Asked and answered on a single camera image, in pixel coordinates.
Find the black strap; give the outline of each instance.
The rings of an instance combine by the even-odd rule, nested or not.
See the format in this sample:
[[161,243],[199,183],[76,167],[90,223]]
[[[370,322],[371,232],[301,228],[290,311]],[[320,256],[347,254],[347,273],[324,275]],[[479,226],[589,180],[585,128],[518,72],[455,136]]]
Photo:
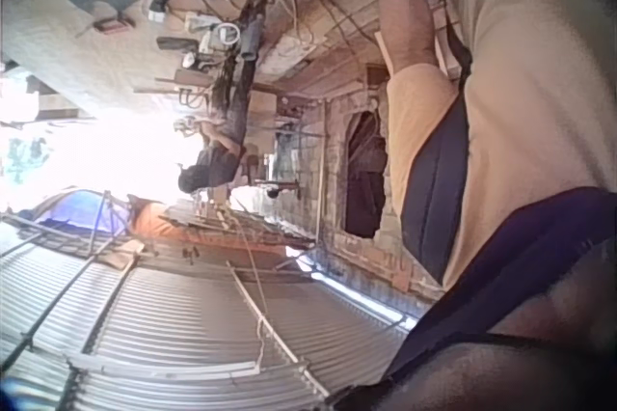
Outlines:
[[463,67],[459,94],[417,155],[408,181],[401,224],[403,243],[437,281],[443,274],[461,221],[467,181],[469,123],[463,89],[471,54],[446,15],[448,43]]

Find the sunlight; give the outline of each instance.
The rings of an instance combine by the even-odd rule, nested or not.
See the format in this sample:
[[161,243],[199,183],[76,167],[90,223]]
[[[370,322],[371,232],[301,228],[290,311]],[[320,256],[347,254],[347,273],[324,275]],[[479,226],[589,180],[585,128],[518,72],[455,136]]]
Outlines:
[[348,288],[347,286],[319,272],[318,265],[315,265],[315,263],[309,257],[307,257],[306,255],[300,256],[302,254],[301,251],[292,249],[291,247],[286,247],[285,251],[289,258],[296,258],[296,262],[298,263],[298,266],[300,267],[300,269],[306,273],[310,272],[311,273],[310,277],[314,279],[315,281],[320,281],[323,284],[326,284],[327,286],[333,288],[337,292],[342,293],[347,298],[350,298],[351,300],[354,300],[358,302],[359,304],[363,305],[370,312],[376,315],[379,315],[381,317],[384,317],[392,322],[399,322],[401,321],[401,319],[403,319],[403,317],[405,317],[405,319],[400,323],[400,326],[404,328],[405,330],[410,331],[416,326],[417,319],[413,319],[410,316],[403,315],[400,312],[397,312],[396,310],[390,307],[387,307],[386,305],[383,305],[365,295],[362,295],[361,293],[355,290],[352,290]]

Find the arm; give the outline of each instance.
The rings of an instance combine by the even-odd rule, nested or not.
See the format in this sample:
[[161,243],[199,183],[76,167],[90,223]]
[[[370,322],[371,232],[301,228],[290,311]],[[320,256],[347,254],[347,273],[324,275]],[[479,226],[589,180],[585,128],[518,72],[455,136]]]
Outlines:
[[216,126],[214,126],[212,123],[201,122],[200,132],[203,136],[207,136],[208,138],[210,138],[211,141],[218,141],[219,143],[221,143],[223,146],[225,146],[225,149],[227,149],[236,157],[240,157],[240,154],[242,153],[242,146],[230,139],[228,136],[219,133],[219,131],[216,129]]
[[435,24],[426,0],[379,0],[379,8],[393,73],[415,64],[439,65]]

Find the blue tarp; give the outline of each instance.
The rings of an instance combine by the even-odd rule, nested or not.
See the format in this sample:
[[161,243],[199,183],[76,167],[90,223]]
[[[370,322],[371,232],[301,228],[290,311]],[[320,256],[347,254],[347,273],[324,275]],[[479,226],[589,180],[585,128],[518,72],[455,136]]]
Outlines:
[[[35,221],[45,221],[51,219],[58,222],[67,222],[70,225],[91,230],[94,227],[96,213],[100,206],[102,194],[78,189],[71,192],[64,192],[56,196],[56,198],[47,200],[50,207],[41,210],[39,207],[30,210],[33,212],[31,219]],[[110,198],[101,212],[98,230],[111,233],[117,233],[125,229],[125,224],[128,223],[128,204],[117,199]]]

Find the beige shirt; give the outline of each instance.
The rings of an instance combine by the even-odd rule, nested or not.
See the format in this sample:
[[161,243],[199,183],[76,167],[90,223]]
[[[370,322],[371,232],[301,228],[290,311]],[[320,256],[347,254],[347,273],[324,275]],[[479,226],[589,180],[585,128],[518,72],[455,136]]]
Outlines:
[[[615,6],[608,0],[448,0],[473,54],[469,166],[450,288],[515,210],[580,186],[617,191]],[[389,82],[392,201],[456,89],[417,65]]]

